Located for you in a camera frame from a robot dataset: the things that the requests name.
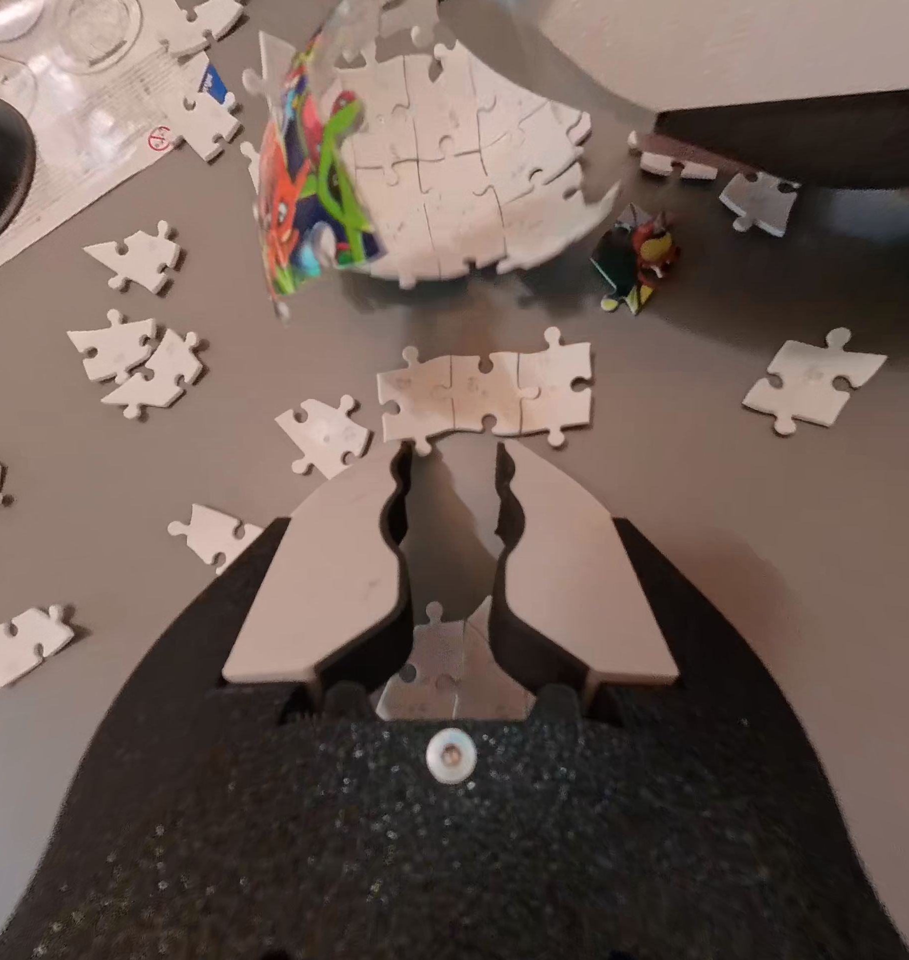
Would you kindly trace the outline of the white instruction sheet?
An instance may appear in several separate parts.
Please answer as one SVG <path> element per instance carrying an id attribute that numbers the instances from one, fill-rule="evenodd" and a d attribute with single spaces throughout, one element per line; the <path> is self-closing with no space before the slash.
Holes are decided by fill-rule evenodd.
<path id="1" fill-rule="evenodd" d="M 192 22 L 199 2 L 131 2 L 139 2 L 143 12 L 132 52 L 109 70 L 106 84 L 74 114 L 67 132 L 41 144 L 36 140 L 28 196 L 0 235 L 0 267 L 169 150 L 158 99 L 189 85 L 191 72 L 190 60 L 172 56 L 160 33 L 179 19 Z"/>

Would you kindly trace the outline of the joined three-piece puzzle strip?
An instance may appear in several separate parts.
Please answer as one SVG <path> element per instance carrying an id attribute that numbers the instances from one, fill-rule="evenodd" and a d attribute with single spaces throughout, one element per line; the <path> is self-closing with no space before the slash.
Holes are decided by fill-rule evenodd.
<path id="1" fill-rule="evenodd" d="M 487 421 L 499 438 L 544 435 L 554 450 L 567 431 L 591 426 L 593 350 L 590 342 L 563 342 L 544 330 L 544 348 L 532 353 L 495 351 L 488 369 L 475 355 L 420 359 L 406 346 L 400 368 L 376 375 L 378 402 L 393 406 L 381 418 L 386 442 L 406 442 L 426 457 L 436 439 L 483 433 Z"/>

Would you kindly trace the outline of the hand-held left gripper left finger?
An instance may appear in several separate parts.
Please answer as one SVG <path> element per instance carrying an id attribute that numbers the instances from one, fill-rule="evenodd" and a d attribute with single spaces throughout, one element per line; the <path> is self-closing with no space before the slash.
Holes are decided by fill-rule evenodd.
<path id="1" fill-rule="evenodd" d="M 235 686 L 384 685 L 413 647 L 408 532 L 413 443 L 392 440 L 290 515 L 222 667 Z"/>

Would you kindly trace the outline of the partly built puzzle ball shell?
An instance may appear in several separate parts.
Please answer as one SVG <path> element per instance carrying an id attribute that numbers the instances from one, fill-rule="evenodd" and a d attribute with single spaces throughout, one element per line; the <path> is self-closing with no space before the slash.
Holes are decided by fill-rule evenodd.
<path id="1" fill-rule="evenodd" d="M 439 2 L 340 2 L 299 50 L 258 36 L 268 107 L 253 179 L 276 313 L 329 271 L 412 289 L 531 270 L 610 216 L 583 189 L 588 112 L 439 39 Z"/>

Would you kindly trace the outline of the clear plastic bag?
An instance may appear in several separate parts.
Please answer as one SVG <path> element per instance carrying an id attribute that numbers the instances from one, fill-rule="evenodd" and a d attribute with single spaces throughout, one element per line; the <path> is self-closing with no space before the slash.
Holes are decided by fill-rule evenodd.
<path id="1" fill-rule="evenodd" d="M 0 101 L 39 144 L 52 141 L 132 52 L 143 25 L 140 2 L 0 1 Z"/>

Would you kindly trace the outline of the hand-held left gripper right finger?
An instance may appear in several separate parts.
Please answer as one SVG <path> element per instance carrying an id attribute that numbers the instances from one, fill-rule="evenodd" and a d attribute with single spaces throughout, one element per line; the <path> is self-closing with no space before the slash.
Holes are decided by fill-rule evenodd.
<path id="1" fill-rule="evenodd" d="M 519 440 L 496 447 L 497 665 L 527 690 L 670 686 L 679 668 L 611 512 Z"/>

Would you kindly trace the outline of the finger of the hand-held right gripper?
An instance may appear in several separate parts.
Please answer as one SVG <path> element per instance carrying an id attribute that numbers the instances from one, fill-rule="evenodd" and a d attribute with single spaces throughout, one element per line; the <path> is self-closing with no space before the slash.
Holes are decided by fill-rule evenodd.
<path id="1" fill-rule="evenodd" d="M 909 1 L 554 1 L 535 21 L 654 113 L 909 90 Z"/>

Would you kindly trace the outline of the colourful printed puzzle piece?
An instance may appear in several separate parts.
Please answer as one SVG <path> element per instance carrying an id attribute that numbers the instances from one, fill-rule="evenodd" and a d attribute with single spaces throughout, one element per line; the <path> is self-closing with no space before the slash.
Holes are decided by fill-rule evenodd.
<path id="1" fill-rule="evenodd" d="M 633 202 L 627 204 L 597 240 L 590 257 L 593 269 L 606 284 L 601 310 L 610 314 L 626 306 L 636 316 L 679 256 L 670 217 L 665 212 L 650 214 Z"/>

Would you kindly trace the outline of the scattered white puzzle pieces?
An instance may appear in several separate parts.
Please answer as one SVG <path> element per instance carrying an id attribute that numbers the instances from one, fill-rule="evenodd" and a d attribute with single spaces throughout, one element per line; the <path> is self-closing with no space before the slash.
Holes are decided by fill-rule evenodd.
<path id="1" fill-rule="evenodd" d="M 506 27 L 502 30 L 514 31 L 516 22 L 520 24 L 521 36 L 524 39 L 535 38 L 543 42 L 552 52 L 565 57 L 538 29 L 535 15 L 539 2 L 461 2 L 461 9 L 455 13 L 457 20 L 454 29 L 462 31 L 464 39 L 470 39 L 476 44 L 475 52 L 494 55 L 497 51 L 494 32 L 497 15 L 507 18 Z M 581 67 L 572 63 L 572 69 L 580 71 L 596 83 Z M 609 98 L 617 97 L 619 102 L 627 103 L 626 109 L 654 112 L 634 102 L 627 101 L 608 91 Z M 850 331 L 846 328 L 837 328 L 829 331 L 826 344 L 811 345 L 795 340 L 788 341 L 776 353 L 768 374 L 758 380 L 749 390 L 743 405 L 760 414 L 773 416 L 773 428 L 782 436 L 789 436 L 796 431 L 797 422 L 806 420 L 820 426 L 831 426 L 837 418 L 849 393 L 835 387 L 839 378 L 847 379 L 851 386 L 858 387 L 877 373 L 885 360 L 884 356 L 857 353 L 848 351 L 845 345 L 850 340 Z M 190 386 L 198 376 L 200 366 L 197 363 L 197 338 L 180 338 L 175 331 L 168 329 L 165 332 L 161 345 L 148 357 L 150 361 L 173 361 L 169 365 L 159 368 L 153 377 L 147 381 L 140 374 L 132 374 L 127 381 L 121 384 L 122 390 L 131 387 L 163 388 L 166 392 L 154 399 L 161 400 L 160 406 L 171 405 L 171 397 L 184 392 L 185 386 Z M 9 618 L 0 624 L 0 688 L 9 682 L 14 682 L 29 673 L 45 659 L 48 654 L 58 652 L 62 647 L 71 643 L 75 637 L 74 630 L 64 621 L 64 610 L 61 606 L 52 606 L 46 609 L 31 607 L 24 614 Z M 240 627 L 229 627 L 229 641 L 235 643 Z"/>

